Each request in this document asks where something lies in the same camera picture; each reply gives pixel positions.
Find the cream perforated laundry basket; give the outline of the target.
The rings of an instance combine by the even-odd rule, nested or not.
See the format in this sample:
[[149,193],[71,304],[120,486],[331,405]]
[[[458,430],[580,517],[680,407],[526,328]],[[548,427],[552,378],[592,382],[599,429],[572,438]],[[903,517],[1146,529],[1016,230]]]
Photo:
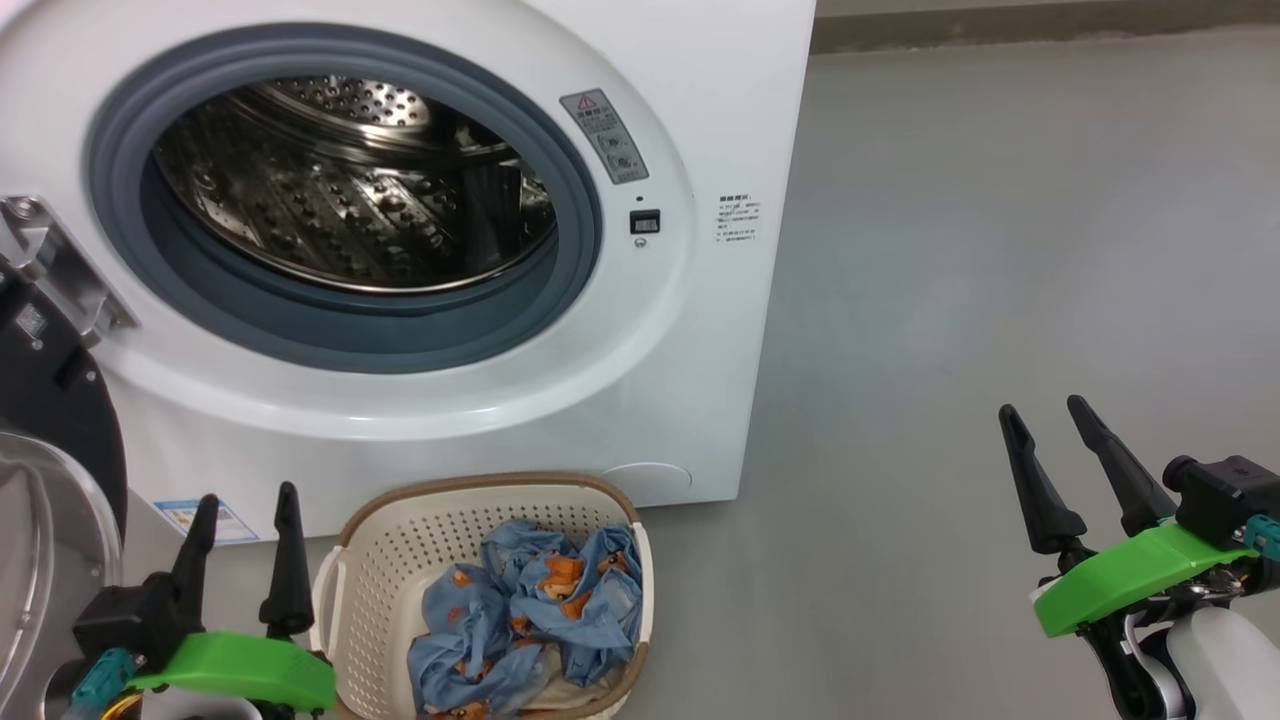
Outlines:
[[416,720],[407,669],[411,642],[428,630],[425,589],[457,562],[480,562],[484,536],[522,518],[582,541],[611,524],[627,527],[643,571],[637,648],[630,664],[594,691],[552,683],[520,720],[613,720],[650,651],[655,594],[646,529],[626,495],[590,475],[525,471],[433,480],[365,503],[323,560],[314,585],[314,651],[335,669],[337,720]]

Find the round white filter cover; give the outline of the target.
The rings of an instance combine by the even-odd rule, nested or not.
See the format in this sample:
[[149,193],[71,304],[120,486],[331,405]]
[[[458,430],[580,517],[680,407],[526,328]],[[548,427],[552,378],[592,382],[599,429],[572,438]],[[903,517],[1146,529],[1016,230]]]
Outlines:
[[628,462],[600,474],[626,495],[635,507],[686,503],[692,477],[684,468],[668,462]]

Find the silver door hinge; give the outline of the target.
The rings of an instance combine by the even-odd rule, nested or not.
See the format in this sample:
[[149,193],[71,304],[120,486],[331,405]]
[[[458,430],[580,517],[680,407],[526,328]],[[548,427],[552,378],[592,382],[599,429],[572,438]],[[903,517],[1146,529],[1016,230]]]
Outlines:
[[33,282],[88,347],[118,331],[140,327],[55,215],[35,196],[0,197],[0,259]]

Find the black round washer door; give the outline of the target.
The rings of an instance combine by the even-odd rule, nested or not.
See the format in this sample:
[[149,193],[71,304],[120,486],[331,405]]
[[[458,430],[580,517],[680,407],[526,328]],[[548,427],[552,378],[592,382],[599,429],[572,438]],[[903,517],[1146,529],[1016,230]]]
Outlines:
[[0,720],[58,720],[73,628],[122,578],[116,416],[78,332],[0,259]]

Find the grey rubber door gasket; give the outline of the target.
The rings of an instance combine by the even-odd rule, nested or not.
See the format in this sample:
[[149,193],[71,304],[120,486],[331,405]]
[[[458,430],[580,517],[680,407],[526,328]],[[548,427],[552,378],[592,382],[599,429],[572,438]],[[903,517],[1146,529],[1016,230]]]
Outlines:
[[[383,79],[480,120],[544,182],[558,219],[556,241],[480,284],[388,296],[310,284],[241,256],[184,210],[151,151],[188,109],[287,76]],[[325,372],[442,372],[517,348],[549,329],[585,291],[605,229],[588,164],[534,101],[460,56],[352,26],[241,27],[145,63],[93,119],[86,183],[108,242],[170,309],[234,346]]]

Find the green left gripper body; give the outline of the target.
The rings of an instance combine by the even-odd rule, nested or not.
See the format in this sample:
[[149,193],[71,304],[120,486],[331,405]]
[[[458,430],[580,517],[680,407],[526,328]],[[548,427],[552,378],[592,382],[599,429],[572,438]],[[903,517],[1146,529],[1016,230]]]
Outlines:
[[168,685],[323,714],[337,705],[335,678],[334,667],[289,641],[205,632],[188,634],[163,669],[134,675],[129,688]]

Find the blue garment with orange print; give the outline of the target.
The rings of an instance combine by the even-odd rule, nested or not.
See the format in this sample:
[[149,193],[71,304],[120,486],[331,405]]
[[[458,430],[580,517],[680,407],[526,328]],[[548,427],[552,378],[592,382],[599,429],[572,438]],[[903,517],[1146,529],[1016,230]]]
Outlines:
[[547,684],[535,678],[543,643],[559,643],[564,678],[581,687],[634,659],[644,589],[627,527],[577,543],[515,519],[483,539],[479,557],[449,566],[424,592],[428,629],[407,653],[420,716],[517,720]]

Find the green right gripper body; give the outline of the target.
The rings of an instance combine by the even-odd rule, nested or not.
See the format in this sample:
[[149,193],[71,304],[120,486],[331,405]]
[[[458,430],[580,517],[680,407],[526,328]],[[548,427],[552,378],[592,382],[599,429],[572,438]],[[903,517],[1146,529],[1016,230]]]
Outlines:
[[1199,574],[1260,553],[1239,544],[1219,550],[1176,524],[1142,532],[1091,556],[1039,589],[1033,609],[1048,638],[1068,635]]

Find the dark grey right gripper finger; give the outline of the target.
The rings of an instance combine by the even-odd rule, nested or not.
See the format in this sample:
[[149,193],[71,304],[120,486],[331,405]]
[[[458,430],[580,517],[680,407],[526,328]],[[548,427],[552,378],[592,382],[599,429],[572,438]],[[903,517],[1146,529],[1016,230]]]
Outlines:
[[1034,437],[1011,404],[998,410],[998,424],[1032,551],[1082,553],[1087,525],[1057,493],[1036,456]]
[[1071,395],[1068,410],[1083,443],[1100,460],[1121,509],[1125,534],[1137,537],[1172,518],[1178,506],[1091,404],[1080,395]]

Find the blue energy label sticker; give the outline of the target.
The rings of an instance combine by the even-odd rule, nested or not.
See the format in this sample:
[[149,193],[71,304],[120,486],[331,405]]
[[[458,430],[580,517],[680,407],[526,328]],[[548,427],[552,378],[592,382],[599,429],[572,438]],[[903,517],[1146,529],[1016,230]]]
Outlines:
[[[151,507],[182,536],[188,536],[200,507],[197,498],[156,501]],[[259,536],[224,501],[218,501],[215,546],[250,544]]]

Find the stainless steel washer drum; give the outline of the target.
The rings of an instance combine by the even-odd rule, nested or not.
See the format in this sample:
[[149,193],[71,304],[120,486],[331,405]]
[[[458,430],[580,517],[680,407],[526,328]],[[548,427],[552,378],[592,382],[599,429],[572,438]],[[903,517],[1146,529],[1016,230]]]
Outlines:
[[522,266],[558,234],[544,182],[509,143],[383,79],[234,87],[170,123],[151,158],[224,245],[334,290],[460,290]]

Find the white front-load washing machine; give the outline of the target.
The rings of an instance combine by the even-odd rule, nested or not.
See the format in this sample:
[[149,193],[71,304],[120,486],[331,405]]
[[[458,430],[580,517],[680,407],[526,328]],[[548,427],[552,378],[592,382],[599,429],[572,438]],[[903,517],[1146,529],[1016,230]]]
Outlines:
[[[692,477],[686,503],[735,498],[814,15],[814,0],[0,0],[0,197],[40,199],[140,323],[81,341],[116,416],[127,495],[156,512],[214,493],[260,541],[276,538],[283,482],[311,536],[452,477],[668,462]],[[136,278],[88,196],[95,117],[180,44],[274,23],[417,40],[552,118],[605,223],[558,322],[467,366],[325,372],[219,340]],[[612,184],[561,106],[590,88],[613,102],[648,179]],[[719,243],[717,201],[732,193],[762,201],[760,233]],[[640,209],[660,210],[659,233],[628,232]]]

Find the small black text sticker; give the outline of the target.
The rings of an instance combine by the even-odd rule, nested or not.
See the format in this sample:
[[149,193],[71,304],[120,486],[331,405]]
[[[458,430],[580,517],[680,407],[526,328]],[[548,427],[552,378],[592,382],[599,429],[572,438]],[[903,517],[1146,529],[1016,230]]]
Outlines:
[[759,236],[762,227],[762,201],[750,193],[732,193],[718,197],[714,238],[719,243],[736,243]]

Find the grey warning label sticker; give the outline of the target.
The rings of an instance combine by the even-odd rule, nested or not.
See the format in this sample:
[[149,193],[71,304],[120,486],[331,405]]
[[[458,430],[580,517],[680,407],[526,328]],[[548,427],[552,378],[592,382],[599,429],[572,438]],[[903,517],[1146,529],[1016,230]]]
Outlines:
[[600,88],[559,97],[561,106],[584,133],[612,184],[648,179],[650,173],[632,135]]

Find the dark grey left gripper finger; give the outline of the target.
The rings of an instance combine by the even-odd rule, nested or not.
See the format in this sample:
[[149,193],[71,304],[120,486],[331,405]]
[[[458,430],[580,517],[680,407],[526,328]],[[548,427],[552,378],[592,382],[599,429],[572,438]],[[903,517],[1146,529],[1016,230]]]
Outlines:
[[218,501],[215,495],[205,495],[200,500],[195,524],[170,573],[177,615],[189,632],[205,632],[204,583],[207,557],[215,546]]
[[292,641],[310,630],[315,611],[300,497],[291,482],[280,483],[274,528],[278,542],[270,589],[261,602],[259,620],[266,626],[268,638]]

